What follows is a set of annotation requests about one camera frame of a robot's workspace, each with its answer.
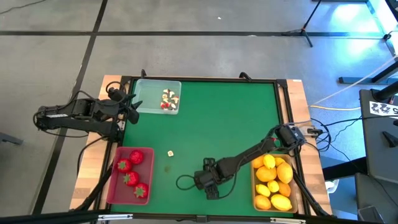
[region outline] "black clamp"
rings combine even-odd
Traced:
[[[147,76],[147,73],[144,69],[141,69],[141,78],[145,78],[145,76]]]
[[[198,222],[198,223],[208,222],[207,215],[197,215],[196,222]]]
[[[251,82],[251,81],[252,81],[252,79],[250,78],[250,76],[249,76],[246,72],[241,72],[241,73],[239,74],[239,78],[244,78],[244,79],[246,79],[248,82]]]

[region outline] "tripod leg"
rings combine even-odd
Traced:
[[[313,47],[312,42],[310,40],[310,37],[308,36],[307,32],[305,31],[305,29],[301,30],[301,35],[304,35],[305,38],[307,39],[308,43],[310,44],[310,47]]]
[[[307,19],[307,21],[305,22],[305,24],[304,24],[304,26],[303,26],[303,29],[307,28],[308,23],[310,22],[310,20],[311,20],[313,14],[315,13],[315,11],[318,9],[319,4],[321,4],[321,1],[322,1],[322,0],[319,0],[319,1],[318,1],[318,4],[317,4],[317,6],[315,6],[315,8],[313,9],[313,11],[312,11],[312,13],[311,13],[311,16],[310,16],[310,17]]]

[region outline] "orange tray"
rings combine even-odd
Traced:
[[[272,156],[276,157],[281,157],[285,162],[287,162],[289,165],[292,165],[292,158],[289,155],[286,154],[271,154]],[[259,195],[256,192],[256,184],[264,184],[265,186],[267,185],[266,182],[262,182],[260,181],[257,177],[256,177],[256,171],[257,169],[253,168],[253,164],[252,162],[250,163],[250,167],[251,167],[251,190],[252,190],[252,201],[253,201],[253,207],[254,209],[256,209],[257,211],[260,212],[284,212],[284,213],[296,213],[297,212],[297,199],[296,199],[296,193],[295,193],[295,187],[294,187],[294,180],[290,181],[289,183],[289,187],[290,187],[290,197],[289,200],[292,203],[292,208],[289,211],[281,211],[276,209],[272,204],[271,204],[271,208],[268,210],[263,210],[260,208],[256,207],[256,204],[254,203],[254,197]],[[278,192],[276,193],[272,193],[271,195],[268,197],[269,200],[271,201],[271,197],[274,194],[278,194]]]

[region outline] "small food pieces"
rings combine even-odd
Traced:
[[[253,168],[258,169],[262,167],[264,165],[263,160],[264,160],[264,155],[253,159],[253,161],[251,162]]]
[[[269,197],[271,195],[271,191],[264,184],[257,184],[256,192],[266,197]]]
[[[264,156],[264,166],[268,169],[272,169],[275,167],[275,158],[274,156],[267,154]]]
[[[293,179],[292,167],[286,162],[281,163],[277,168],[277,175],[280,181],[288,184]]]
[[[127,173],[131,170],[131,162],[128,159],[120,159],[118,161],[118,171],[122,173]]]
[[[272,205],[280,211],[289,211],[292,208],[290,200],[280,194],[275,194],[271,197]]]
[[[254,197],[254,204],[261,210],[268,210],[271,208],[271,203],[266,196],[257,195]]]
[[[131,163],[133,163],[135,165],[138,165],[141,162],[143,162],[143,160],[144,160],[144,153],[142,153],[141,151],[133,150],[130,153],[130,161],[131,161]]]
[[[286,162],[284,159],[281,157],[275,157],[275,165],[279,166],[281,163]]]
[[[180,98],[178,96],[175,96],[172,98],[172,100],[174,100],[174,103],[178,103],[178,101],[180,100]]]
[[[137,198],[146,198],[148,197],[149,187],[147,184],[139,183],[134,187],[134,195]]]
[[[268,182],[267,186],[268,186],[269,191],[271,191],[272,193],[278,192],[278,190],[279,190],[279,185],[274,180]]]
[[[256,177],[263,182],[275,180],[276,168],[267,169],[265,166],[260,167],[256,172]]]
[[[281,181],[278,181],[279,185],[279,193],[285,197],[289,197],[291,193],[290,186],[288,184],[282,183]]]
[[[178,107],[178,101],[180,100],[180,98],[178,96],[175,95],[175,93],[169,89],[165,89],[163,90],[164,93],[162,95],[162,103],[165,103],[164,105],[161,103],[160,107],[163,110],[177,110]]]
[[[135,171],[130,171],[123,177],[123,182],[129,187],[133,187],[139,183],[139,174]]]

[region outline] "orange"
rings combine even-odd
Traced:
[[[281,163],[276,171],[279,180],[285,184],[288,184],[293,179],[292,167],[286,162]]]
[[[253,161],[251,162],[253,164],[253,168],[258,169],[260,167],[262,167],[264,164],[262,163],[264,156],[259,156],[255,159],[253,159]]]
[[[272,181],[276,178],[276,168],[267,169],[265,166],[262,166],[257,170],[256,177],[263,182]]]
[[[254,204],[261,210],[268,210],[271,208],[271,202],[266,196],[257,195],[254,197]]]
[[[278,185],[279,185],[279,193],[285,197],[289,197],[290,196],[290,186],[288,184],[282,183],[281,181],[278,181]]]

